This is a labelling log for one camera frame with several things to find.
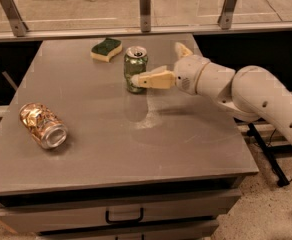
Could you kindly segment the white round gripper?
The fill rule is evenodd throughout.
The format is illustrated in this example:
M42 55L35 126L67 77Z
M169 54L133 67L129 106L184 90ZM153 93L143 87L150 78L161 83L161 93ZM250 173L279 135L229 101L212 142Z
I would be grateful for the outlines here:
M133 75L132 84L146 89L170 89L176 83L179 90L196 94L199 76L210 60L192 55L193 52L180 42L175 43L175 52L179 60L174 65L174 73L167 66L160 66L152 71Z

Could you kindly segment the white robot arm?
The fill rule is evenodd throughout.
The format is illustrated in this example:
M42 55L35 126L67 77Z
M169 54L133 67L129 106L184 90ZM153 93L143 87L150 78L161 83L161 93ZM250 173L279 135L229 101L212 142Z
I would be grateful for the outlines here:
M136 74L137 87L169 89L173 86L190 95L207 97L233 117L272 124L292 145L292 94L268 70L246 66L236 71L195 55L177 42L178 60L173 70L161 66Z

